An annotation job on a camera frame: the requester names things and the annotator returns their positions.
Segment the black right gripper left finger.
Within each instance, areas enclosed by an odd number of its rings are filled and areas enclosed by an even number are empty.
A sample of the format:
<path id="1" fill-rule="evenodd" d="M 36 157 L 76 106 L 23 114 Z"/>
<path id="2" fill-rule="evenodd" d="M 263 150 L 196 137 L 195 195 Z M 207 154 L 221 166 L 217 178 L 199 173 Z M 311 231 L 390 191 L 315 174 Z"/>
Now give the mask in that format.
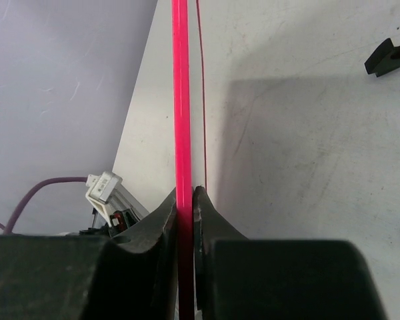
<path id="1" fill-rule="evenodd" d="M 175 194 L 115 237 L 0 235 L 0 319 L 172 319 Z"/>

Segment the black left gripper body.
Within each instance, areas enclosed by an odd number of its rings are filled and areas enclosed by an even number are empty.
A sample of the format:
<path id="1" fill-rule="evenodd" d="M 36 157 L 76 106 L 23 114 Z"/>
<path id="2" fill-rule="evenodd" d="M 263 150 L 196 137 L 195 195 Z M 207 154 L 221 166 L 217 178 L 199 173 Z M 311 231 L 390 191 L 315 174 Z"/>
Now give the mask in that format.
<path id="1" fill-rule="evenodd" d="M 99 216 L 98 211 L 93 208 L 93 222 L 92 226 L 85 230 L 80 230 L 80 236 L 87 235 L 103 235 L 106 237 L 114 237 L 118 234 L 122 233 L 126 229 L 132 227 L 136 223 L 138 223 L 141 218 L 134 214 L 132 209 L 127 209 L 124 211 L 116 211 L 111 216 L 111 226 L 108 223 L 105 223 L 101 227 L 95 227 L 96 220 Z"/>

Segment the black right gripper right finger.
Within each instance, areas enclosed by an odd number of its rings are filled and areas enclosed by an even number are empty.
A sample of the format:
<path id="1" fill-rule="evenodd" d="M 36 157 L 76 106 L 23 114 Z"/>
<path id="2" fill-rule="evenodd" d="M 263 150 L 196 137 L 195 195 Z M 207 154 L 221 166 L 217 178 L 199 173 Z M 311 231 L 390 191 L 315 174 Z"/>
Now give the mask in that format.
<path id="1" fill-rule="evenodd" d="M 366 260 L 340 240 L 248 239 L 193 194 L 197 308 L 204 319 L 384 319 Z"/>

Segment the pink framed whiteboard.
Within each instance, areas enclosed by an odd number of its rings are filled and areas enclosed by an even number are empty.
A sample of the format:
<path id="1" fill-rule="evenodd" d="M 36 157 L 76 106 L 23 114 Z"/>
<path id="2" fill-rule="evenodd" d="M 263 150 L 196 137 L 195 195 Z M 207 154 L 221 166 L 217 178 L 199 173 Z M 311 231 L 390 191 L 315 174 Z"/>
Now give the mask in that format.
<path id="1" fill-rule="evenodd" d="M 199 1 L 172 1 L 179 318 L 194 319 L 193 190 L 207 185 L 205 72 Z"/>

